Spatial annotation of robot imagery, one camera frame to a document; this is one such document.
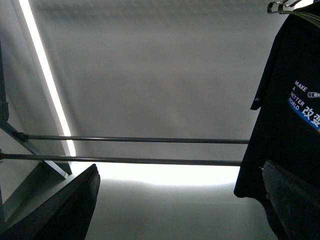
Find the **metal rod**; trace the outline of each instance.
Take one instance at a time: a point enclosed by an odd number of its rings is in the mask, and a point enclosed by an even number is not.
[[[125,164],[167,164],[167,165],[211,165],[211,166],[240,166],[240,161],[223,160],[185,160],[185,159],[156,159],[156,158],[122,158],[122,157],[89,157],[89,156],[48,156],[30,154],[0,154],[0,159],[21,160],[51,160],[70,162],[101,162]]]
[[[74,140],[137,143],[177,143],[177,144],[248,144],[246,139],[205,139],[205,138],[152,138],[152,137],[100,137],[100,136],[44,136],[26,135],[28,140]]]

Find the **ceiling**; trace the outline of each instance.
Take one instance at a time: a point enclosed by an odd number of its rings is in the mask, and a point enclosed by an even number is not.
[[[286,17],[267,14],[269,1],[29,2],[72,135],[250,138],[258,114],[250,106]],[[17,0],[0,1],[0,31],[6,91],[23,129],[62,134]],[[65,154],[60,142],[34,144]],[[246,146],[75,142],[75,149],[241,161]]]

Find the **fluorescent light strip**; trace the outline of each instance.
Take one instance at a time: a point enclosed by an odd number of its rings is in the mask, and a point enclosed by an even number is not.
[[[52,76],[52,72],[50,70],[49,67],[49,63],[48,63],[48,59],[45,53],[45,49],[44,46],[41,42],[41,38],[39,35],[39,31],[37,29],[36,26],[36,22],[35,22],[35,18],[32,14],[30,5],[29,5],[29,1],[28,0],[19,0],[19,3],[21,5],[22,8],[22,12],[26,21],[26,24],[28,26],[28,29],[30,31],[31,34],[31,38],[35,47],[35,51],[36,54],[39,58],[40,61],[40,65],[44,74],[44,78],[46,81],[46,84],[49,88],[49,92],[56,110],[56,113],[58,114],[58,118],[62,127],[62,131],[63,134],[65,136],[71,136],[71,132],[67,123],[67,119],[64,113],[64,110],[62,108],[61,102],[60,102],[60,98],[57,92],[57,88],[54,82],[54,78]],[[69,152],[71,156],[76,156],[76,149],[75,149],[75,145],[74,142],[72,140],[68,140],[66,141],[68,148],[69,148]]]

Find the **black shirt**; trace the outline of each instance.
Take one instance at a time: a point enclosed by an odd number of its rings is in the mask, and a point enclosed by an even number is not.
[[[320,16],[320,2],[296,11]],[[234,194],[257,200],[266,196],[266,160],[320,188],[319,28],[288,16],[275,37],[251,109],[260,107]]]

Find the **clothes hanger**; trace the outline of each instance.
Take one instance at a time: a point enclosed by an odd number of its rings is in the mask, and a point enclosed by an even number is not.
[[[296,4],[298,4],[299,2],[301,2],[302,0],[296,0],[291,4],[286,4],[289,0],[283,0],[283,1],[273,1],[270,2],[268,4],[267,7],[267,13],[268,14],[291,14],[291,15],[295,15],[298,16],[306,21],[308,21],[309,23],[315,25],[316,27],[320,28],[320,17],[308,12],[301,12],[301,11],[292,11],[292,10],[285,10],[285,8],[292,8],[294,7]],[[273,7],[274,5],[278,5],[278,9],[277,11],[273,11]]]

